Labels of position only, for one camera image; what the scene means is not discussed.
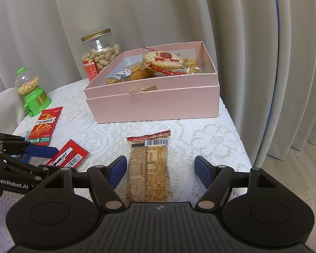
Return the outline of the blue snack package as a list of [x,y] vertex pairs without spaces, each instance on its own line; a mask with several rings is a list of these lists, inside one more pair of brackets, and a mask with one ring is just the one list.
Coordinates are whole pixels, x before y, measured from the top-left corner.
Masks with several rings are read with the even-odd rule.
[[49,158],[38,158],[38,157],[31,157],[30,160],[29,160],[29,164],[34,164],[36,162],[44,162],[46,160],[50,160]]

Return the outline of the red snack stick packet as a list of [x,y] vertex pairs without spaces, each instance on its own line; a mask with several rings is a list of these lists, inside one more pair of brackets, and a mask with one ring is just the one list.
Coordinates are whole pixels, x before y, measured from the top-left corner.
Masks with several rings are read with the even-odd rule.
[[55,107],[43,110],[28,136],[28,141],[39,146],[49,146],[62,109]]

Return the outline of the small red wafer packet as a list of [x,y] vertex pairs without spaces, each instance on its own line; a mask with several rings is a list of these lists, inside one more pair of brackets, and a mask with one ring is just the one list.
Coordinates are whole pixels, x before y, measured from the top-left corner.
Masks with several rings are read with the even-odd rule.
[[53,167],[77,167],[89,152],[70,139],[46,165]]

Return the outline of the brown cracker packet red edge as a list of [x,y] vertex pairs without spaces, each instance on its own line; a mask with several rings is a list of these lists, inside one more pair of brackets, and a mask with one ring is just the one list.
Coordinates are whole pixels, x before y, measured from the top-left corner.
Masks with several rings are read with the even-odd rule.
[[167,202],[171,198],[167,168],[169,130],[127,138],[129,202]]

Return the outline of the cartoon bread packet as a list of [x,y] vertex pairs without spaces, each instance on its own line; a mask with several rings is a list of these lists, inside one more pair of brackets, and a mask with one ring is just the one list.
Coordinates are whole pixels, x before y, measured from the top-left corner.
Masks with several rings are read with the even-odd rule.
[[154,75],[154,71],[148,67],[142,68],[142,63],[137,62],[129,65],[114,74],[110,75],[106,79],[106,84],[111,85],[114,83],[135,81],[140,79],[150,78]]

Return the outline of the round rice cracker packet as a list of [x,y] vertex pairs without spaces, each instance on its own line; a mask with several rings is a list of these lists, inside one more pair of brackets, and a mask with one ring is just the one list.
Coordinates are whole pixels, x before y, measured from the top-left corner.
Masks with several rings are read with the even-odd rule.
[[151,70],[155,75],[173,76],[200,73],[200,62],[196,58],[184,58],[171,51],[143,48],[141,71]]

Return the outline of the beige sofa cushion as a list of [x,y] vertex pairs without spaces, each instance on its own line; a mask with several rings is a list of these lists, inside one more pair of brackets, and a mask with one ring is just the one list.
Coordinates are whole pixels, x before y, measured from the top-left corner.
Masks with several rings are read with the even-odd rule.
[[0,93],[0,133],[13,134],[26,115],[24,98],[14,87]]

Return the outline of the green candy dispenser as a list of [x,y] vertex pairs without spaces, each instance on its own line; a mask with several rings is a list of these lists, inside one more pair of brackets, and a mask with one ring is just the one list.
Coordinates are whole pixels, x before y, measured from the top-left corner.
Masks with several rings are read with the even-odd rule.
[[39,77],[31,68],[21,67],[16,74],[15,89],[24,97],[24,110],[34,117],[51,104],[51,99],[39,86]]

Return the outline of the pink gift box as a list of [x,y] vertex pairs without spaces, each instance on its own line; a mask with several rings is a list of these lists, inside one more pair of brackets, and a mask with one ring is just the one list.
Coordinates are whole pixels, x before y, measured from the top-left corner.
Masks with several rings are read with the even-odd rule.
[[114,84],[106,80],[141,62],[143,49],[121,53],[85,88],[86,102],[98,123],[218,117],[218,75],[202,41],[154,47],[199,60],[195,74],[140,79]]

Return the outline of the glass peanut jar gold lid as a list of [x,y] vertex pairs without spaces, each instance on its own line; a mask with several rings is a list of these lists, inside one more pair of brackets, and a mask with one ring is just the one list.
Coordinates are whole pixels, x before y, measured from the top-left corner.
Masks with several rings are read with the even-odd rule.
[[82,64],[90,82],[122,53],[122,48],[112,36],[111,29],[86,35],[81,38],[81,42]]

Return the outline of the beige curtain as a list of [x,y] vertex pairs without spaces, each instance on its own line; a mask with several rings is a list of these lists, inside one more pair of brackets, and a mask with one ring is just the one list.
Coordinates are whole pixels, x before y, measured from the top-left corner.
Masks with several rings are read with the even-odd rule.
[[124,50],[203,41],[253,164],[316,143],[316,0],[0,0],[0,91],[23,66],[82,79],[80,39],[106,28]]

